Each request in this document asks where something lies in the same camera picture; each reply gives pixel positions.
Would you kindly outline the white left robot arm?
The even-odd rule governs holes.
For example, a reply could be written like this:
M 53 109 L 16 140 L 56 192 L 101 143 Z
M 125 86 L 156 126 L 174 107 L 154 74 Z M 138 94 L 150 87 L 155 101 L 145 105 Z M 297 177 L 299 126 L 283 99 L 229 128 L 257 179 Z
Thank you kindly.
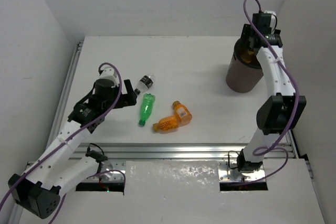
M 89 93 L 75 104 L 60 133 L 42 156 L 22 175 L 13 174 L 8 180 L 9 194 L 16 204 L 46 219 L 56 210 L 62 196 L 99 170 L 108 158 L 89 151 L 78 163 L 56 172 L 112 109 L 136 105 L 131 81 L 126 79 L 123 85 L 125 94 L 121 92 L 122 85 L 110 79 L 94 82 Z

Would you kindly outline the orange juice bottle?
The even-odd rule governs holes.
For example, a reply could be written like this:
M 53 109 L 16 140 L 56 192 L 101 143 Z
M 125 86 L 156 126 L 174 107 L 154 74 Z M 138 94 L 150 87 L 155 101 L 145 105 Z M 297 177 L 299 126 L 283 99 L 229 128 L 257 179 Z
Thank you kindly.
M 180 120 L 176 115 L 171 115 L 160 119 L 157 123 L 153 124 L 154 132 L 168 132 L 174 131 L 179 128 Z
M 256 55 L 253 51 L 245 50 L 240 54 L 241 59 L 250 64 L 255 64 L 257 61 Z

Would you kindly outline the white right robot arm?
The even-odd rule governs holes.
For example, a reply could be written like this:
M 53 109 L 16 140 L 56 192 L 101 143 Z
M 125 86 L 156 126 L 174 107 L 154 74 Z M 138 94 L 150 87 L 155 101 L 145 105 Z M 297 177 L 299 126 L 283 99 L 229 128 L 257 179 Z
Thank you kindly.
M 260 169 L 265 154 L 296 126 L 307 104 L 285 67 L 280 30 L 276 26 L 276 14 L 260 10 L 253 14 L 251 23 L 243 26 L 234 47 L 233 58 L 245 66 L 238 74 L 238 83 L 254 84 L 259 79 L 251 70 L 257 70 L 265 78 L 268 95 L 256 114 L 257 130 L 237 157 L 236 168 L 240 172 Z

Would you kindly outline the green plastic bottle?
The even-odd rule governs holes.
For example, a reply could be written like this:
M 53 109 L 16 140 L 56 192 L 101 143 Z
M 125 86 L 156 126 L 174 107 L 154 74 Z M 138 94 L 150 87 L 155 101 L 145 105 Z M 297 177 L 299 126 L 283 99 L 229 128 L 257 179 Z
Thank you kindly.
M 155 95 L 145 93 L 140 106 L 139 126 L 145 126 L 147 120 L 152 114 L 155 103 Z

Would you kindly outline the orange juice bottle barcode label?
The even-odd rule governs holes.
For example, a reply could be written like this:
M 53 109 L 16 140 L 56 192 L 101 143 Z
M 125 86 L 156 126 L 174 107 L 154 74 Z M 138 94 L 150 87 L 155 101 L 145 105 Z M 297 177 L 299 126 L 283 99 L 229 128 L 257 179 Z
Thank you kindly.
M 192 115 L 185 105 L 181 104 L 180 101 L 174 101 L 172 107 L 176 118 L 182 125 L 187 125 L 190 123 L 192 120 Z

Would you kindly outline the clear bottle black label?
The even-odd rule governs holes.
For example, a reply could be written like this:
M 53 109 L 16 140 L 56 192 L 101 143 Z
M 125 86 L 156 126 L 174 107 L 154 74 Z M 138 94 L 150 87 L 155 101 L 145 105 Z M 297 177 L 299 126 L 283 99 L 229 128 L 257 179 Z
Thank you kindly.
M 145 93 L 153 85 L 155 81 L 155 75 L 153 73 L 145 74 L 137 83 L 134 92 L 136 95 Z

